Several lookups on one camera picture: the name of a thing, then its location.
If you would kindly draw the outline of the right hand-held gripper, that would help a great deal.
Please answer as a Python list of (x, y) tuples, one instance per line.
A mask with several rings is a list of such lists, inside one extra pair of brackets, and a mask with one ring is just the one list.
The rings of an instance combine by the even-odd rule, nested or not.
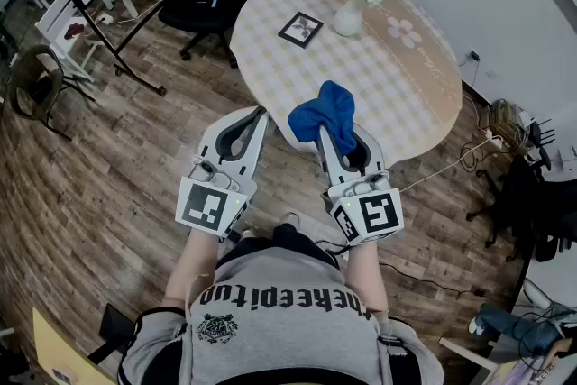
[(400, 192), (389, 183), (379, 143), (358, 124), (353, 135), (357, 141), (353, 165), (366, 176), (350, 181), (343, 155), (324, 125), (319, 128), (318, 140), (325, 172), (335, 185), (327, 192), (329, 215), (350, 246), (387, 238), (404, 228)]

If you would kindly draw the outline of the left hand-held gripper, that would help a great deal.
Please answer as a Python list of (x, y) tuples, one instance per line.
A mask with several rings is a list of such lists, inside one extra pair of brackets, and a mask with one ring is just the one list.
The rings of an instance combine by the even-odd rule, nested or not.
[[(199, 145), (201, 157), (193, 159), (190, 174), (180, 181), (177, 222), (219, 238), (228, 237), (257, 191), (252, 177), (269, 120), (263, 106), (249, 106), (225, 115), (205, 130)], [(233, 154), (233, 144), (243, 132), (247, 134), (240, 150)]]

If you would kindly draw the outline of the blue cloth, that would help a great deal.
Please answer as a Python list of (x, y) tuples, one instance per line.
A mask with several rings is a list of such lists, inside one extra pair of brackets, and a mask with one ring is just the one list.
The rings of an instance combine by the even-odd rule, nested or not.
[(323, 125), (333, 135), (339, 152), (350, 154), (357, 146), (353, 136), (355, 104), (352, 93), (332, 80), (319, 89), (317, 98), (295, 107), (288, 125), (299, 142), (318, 144)]

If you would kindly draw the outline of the black picture frame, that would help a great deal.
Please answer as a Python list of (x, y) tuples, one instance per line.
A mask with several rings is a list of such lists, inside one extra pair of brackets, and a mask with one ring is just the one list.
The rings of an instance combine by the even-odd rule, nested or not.
[(316, 18), (297, 12), (279, 31), (278, 36), (305, 49), (323, 26), (324, 24)]

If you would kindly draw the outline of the person's left forearm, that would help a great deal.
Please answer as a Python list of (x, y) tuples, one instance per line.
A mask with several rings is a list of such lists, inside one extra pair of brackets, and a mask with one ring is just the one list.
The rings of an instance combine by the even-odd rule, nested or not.
[(214, 283), (219, 237), (192, 229), (179, 260), (169, 277), (162, 307), (187, 309)]

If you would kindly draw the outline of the person's right forearm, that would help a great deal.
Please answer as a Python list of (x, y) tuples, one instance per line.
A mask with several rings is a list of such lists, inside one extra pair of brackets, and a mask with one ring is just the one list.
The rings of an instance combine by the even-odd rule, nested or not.
[(348, 253), (345, 285), (355, 292), (372, 313), (387, 315), (389, 304), (376, 242), (353, 246)]

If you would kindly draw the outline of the round checked table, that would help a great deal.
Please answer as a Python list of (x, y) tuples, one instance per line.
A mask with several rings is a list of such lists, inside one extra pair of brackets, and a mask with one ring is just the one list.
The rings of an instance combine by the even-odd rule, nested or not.
[[(383, 0), (362, 9), (351, 37), (333, 27), (347, 0), (247, 0), (230, 47), (243, 80), (288, 142), (298, 142), (288, 115), (332, 80), (354, 99), (354, 120), (380, 145), (387, 165), (434, 148), (462, 108), (462, 78), (440, 29), (410, 0)], [(305, 49), (278, 36), (297, 13), (324, 24)]]

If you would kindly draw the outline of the person's black trousers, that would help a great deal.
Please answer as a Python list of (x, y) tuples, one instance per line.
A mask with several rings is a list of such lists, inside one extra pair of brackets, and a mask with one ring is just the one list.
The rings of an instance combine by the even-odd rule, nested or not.
[(270, 248), (282, 248), (288, 251), (300, 253), (340, 270), (339, 264), (334, 257), (330, 256), (309, 237), (299, 232), (297, 228), (291, 224), (277, 225), (273, 229), (271, 238), (246, 237), (241, 239), (230, 252), (218, 261), (216, 267), (219, 269), (229, 261)]

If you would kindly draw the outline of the white ribbed vase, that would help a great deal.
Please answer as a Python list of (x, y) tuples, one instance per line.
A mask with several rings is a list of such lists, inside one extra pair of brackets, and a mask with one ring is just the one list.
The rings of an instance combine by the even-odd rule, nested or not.
[(347, 0), (336, 12), (333, 27), (343, 37), (354, 36), (362, 28), (362, 0)]

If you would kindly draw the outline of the brown box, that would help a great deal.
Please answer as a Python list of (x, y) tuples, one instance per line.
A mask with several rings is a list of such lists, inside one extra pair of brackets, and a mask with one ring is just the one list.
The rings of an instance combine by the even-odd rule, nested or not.
[(490, 106), (490, 129), (510, 145), (521, 143), (524, 128), (518, 106), (504, 99), (493, 102)]

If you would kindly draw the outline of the black router with antennas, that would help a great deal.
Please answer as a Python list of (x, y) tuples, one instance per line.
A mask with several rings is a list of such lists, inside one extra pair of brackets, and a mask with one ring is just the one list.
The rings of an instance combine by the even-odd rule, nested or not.
[(551, 144), (555, 141), (554, 129), (547, 131), (541, 130), (541, 124), (533, 122), (528, 128), (528, 139), (531, 141), (533, 146), (538, 149), (539, 159), (531, 164), (533, 170), (540, 170), (541, 168), (546, 168), (547, 171), (551, 170), (552, 162), (546, 152), (545, 146)]

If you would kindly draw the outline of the person's grey printed shirt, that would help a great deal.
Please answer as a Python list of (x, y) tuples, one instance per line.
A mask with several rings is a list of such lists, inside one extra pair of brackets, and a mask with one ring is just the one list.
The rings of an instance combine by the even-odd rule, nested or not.
[(345, 271), (282, 248), (215, 268), (187, 309), (137, 319), (120, 385), (443, 385), (408, 324), (372, 313)]

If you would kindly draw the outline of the round brown wicker chair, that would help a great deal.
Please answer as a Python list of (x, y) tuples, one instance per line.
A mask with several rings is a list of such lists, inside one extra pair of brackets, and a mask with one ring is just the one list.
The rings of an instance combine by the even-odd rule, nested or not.
[(56, 52), (48, 45), (34, 45), (22, 56), (14, 58), (7, 90), (14, 112), (23, 119), (40, 122), (50, 132), (71, 142), (70, 136), (50, 125), (50, 111), (60, 94), (68, 89), (95, 103), (96, 100), (79, 85), (87, 78), (66, 74)]

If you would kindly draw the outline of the black panel on stand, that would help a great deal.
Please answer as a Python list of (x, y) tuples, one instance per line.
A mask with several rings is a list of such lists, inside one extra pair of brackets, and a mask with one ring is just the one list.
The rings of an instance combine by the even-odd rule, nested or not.
[(87, 358), (93, 364), (100, 364), (114, 352), (126, 354), (134, 328), (134, 322), (108, 303), (99, 328), (99, 336), (105, 342)]

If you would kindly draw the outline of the light wooden table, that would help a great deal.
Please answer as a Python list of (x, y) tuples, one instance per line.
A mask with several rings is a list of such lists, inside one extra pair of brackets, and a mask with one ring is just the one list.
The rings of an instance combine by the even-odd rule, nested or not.
[(558, 359), (548, 369), (538, 372), (541, 358), (523, 362), (512, 340), (489, 341), (487, 355), (475, 353), (462, 345), (441, 337), (439, 344), (456, 353), (467, 365), (480, 370), (470, 385), (571, 385), (577, 384), (577, 355)]

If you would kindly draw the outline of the white shelf rack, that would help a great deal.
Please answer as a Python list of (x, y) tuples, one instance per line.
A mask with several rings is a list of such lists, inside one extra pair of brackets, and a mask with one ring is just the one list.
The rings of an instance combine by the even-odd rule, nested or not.
[[(83, 23), (85, 30), (81, 35), (67, 41), (64, 39), (64, 34), (73, 23)], [(43, 17), (35, 25), (67, 71), (76, 77), (94, 82), (92, 76), (86, 71), (86, 65), (96, 48), (104, 44), (101, 41), (93, 40), (85, 36), (88, 22), (78, 11), (72, 0), (54, 0)], [(77, 43), (81, 43), (87, 48), (81, 63), (74, 60), (71, 55), (71, 52), (76, 49)]]

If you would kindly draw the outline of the yellow board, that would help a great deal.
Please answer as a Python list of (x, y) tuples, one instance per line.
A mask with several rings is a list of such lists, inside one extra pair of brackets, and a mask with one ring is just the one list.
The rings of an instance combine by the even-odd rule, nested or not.
[(32, 322), (38, 364), (58, 385), (117, 385), (36, 307)]

